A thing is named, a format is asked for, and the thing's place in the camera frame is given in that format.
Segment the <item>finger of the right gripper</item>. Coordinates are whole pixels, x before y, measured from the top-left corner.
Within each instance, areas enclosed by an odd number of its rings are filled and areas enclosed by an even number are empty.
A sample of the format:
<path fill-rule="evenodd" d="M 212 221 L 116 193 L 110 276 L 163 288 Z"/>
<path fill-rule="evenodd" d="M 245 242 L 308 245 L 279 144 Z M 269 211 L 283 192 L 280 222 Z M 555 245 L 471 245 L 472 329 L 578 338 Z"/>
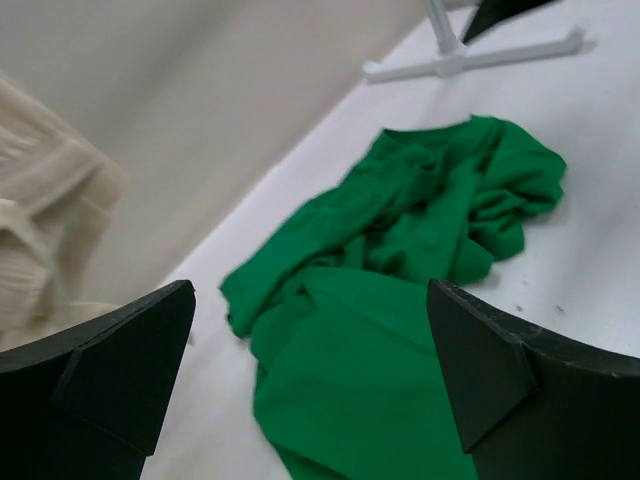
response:
<path fill-rule="evenodd" d="M 470 43 L 498 24 L 551 3 L 554 0 L 482 0 L 462 35 L 462 42 Z"/>

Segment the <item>green t shirt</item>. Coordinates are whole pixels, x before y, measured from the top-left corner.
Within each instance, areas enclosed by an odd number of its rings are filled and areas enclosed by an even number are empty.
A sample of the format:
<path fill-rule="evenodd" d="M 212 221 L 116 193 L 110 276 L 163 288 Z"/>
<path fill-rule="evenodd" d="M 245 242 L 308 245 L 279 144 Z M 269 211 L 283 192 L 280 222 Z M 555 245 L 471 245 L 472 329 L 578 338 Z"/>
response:
<path fill-rule="evenodd" d="M 472 479 L 426 312 L 521 253 L 561 200 L 564 159 L 473 116 L 385 130 L 220 290 L 257 362 L 253 414 L 294 479 Z"/>

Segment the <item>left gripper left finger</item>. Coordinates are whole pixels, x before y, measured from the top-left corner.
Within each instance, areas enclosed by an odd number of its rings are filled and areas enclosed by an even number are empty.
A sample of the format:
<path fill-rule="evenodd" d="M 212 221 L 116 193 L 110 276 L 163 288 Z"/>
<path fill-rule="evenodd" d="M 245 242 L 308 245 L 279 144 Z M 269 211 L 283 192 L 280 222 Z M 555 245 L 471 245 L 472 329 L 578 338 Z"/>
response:
<path fill-rule="evenodd" d="M 158 444 L 194 312 L 194 287 L 178 280 L 2 352 L 2 478 L 140 478 Z"/>

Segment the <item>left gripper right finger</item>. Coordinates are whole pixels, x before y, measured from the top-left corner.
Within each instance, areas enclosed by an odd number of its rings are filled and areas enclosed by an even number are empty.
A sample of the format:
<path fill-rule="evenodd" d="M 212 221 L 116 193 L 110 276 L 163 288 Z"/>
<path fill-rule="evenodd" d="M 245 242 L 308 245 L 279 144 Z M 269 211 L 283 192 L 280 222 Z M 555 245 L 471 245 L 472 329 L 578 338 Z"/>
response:
<path fill-rule="evenodd" d="M 445 281 L 427 314 L 463 451 L 481 479 L 636 479 L 639 361 Z"/>

